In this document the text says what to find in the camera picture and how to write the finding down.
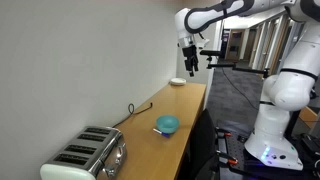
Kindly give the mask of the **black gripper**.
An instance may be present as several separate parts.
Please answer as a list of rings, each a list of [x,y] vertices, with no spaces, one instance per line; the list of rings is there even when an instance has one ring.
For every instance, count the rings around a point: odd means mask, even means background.
[[[183,48],[182,51],[183,51],[183,56],[186,58],[185,60],[186,70],[189,72],[190,77],[194,77],[194,71],[198,71],[198,58],[197,58],[196,46],[192,45],[188,48]]]

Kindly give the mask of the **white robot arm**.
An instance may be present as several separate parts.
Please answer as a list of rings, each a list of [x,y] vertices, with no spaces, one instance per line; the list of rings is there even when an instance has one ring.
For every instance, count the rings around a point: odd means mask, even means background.
[[[222,0],[204,8],[183,8],[175,14],[178,44],[190,74],[198,70],[194,36],[227,17],[249,16],[282,6],[296,22],[308,24],[277,75],[265,79],[258,115],[246,151],[269,167],[301,171],[296,148],[284,137],[290,113],[309,104],[320,74],[320,0]]]

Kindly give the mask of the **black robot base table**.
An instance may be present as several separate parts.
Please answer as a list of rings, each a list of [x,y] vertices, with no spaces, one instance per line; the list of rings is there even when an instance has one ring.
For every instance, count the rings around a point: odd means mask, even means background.
[[[319,165],[315,165],[316,157],[311,157],[303,147],[301,136],[292,138],[292,144],[298,150],[303,163],[303,170],[289,170],[265,166],[244,149],[244,142],[249,136],[249,126],[234,121],[220,121],[217,127],[230,132],[218,137],[218,148],[238,160],[231,164],[219,158],[219,180],[320,180]]]

